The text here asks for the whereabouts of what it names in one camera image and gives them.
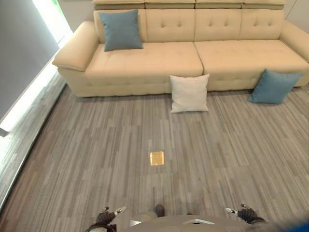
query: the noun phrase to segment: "pillow on floor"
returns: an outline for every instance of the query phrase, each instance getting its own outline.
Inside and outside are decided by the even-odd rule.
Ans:
[[[172,113],[182,111],[208,111],[207,83],[209,74],[199,77],[170,76],[172,84]]]
[[[265,69],[248,101],[281,104],[302,73],[285,74]]]

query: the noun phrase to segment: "sofa armrest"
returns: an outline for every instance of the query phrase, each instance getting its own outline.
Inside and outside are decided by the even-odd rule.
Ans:
[[[285,20],[279,39],[309,62],[308,33]]]
[[[53,64],[59,68],[85,71],[97,47],[98,35],[95,24],[92,21],[85,21],[58,51]]]

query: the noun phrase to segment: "white throw pillow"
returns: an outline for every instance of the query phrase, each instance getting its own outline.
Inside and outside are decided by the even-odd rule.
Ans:
[[[199,77],[170,76],[172,84],[172,113],[182,111],[208,111],[207,83],[209,75]]]

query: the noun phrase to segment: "sofa backrest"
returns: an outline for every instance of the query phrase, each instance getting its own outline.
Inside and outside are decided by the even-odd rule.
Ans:
[[[195,41],[237,40],[241,9],[196,9]]]
[[[100,43],[105,42],[100,12],[94,21]],[[139,9],[138,24],[142,42],[192,42],[213,40],[276,40],[284,12],[269,9]]]
[[[276,40],[284,12],[268,9],[196,9],[195,41]]]
[[[268,9],[242,9],[239,40],[277,40],[284,12]]]
[[[186,42],[194,39],[194,9],[146,10],[148,42]]]

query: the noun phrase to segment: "gray roller blind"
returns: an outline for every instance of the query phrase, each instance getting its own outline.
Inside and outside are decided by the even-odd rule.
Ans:
[[[0,119],[57,50],[32,0],[0,0]]]

